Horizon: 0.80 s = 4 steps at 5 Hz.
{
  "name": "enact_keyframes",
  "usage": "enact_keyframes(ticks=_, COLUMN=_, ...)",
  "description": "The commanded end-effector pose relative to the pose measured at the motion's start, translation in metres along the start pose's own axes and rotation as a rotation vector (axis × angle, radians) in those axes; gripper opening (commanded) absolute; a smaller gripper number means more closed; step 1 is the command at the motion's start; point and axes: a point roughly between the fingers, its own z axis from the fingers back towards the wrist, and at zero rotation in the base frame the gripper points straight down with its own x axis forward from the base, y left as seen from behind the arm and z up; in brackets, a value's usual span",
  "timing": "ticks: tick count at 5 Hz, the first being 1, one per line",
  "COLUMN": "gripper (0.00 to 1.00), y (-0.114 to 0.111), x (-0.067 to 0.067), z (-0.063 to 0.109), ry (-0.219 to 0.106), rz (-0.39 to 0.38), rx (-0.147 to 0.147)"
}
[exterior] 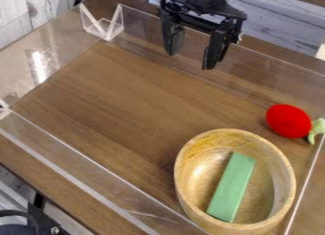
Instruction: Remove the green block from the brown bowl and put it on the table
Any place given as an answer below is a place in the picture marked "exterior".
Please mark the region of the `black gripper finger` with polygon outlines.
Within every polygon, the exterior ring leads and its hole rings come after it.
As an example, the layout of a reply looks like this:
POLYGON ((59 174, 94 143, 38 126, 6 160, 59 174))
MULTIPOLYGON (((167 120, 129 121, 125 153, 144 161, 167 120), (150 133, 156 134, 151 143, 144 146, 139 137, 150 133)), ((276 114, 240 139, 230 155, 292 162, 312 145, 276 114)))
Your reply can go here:
POLYGON ((210 45, 204 50, 203 69, 214 69, 224 60, 230 45, 228 34, 222 30, 215 30, 211 33, 210 45))
POLYGON ((176 17, 164 10, 162 11, 162 31, 166 51, 174 56, 183 46, 184 27, 176 17))

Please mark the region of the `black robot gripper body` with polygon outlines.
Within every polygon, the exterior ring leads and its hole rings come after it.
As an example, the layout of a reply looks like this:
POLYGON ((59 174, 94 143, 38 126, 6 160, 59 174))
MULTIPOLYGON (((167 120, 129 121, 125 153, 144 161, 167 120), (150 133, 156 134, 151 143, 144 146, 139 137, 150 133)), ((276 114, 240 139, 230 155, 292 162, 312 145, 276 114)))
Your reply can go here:
POLYGON ((206 32, 219 29, 227 33, 232 43, 240 41, 248 15, 228 0, 160 0, 160 9, 178 23, 206 32))

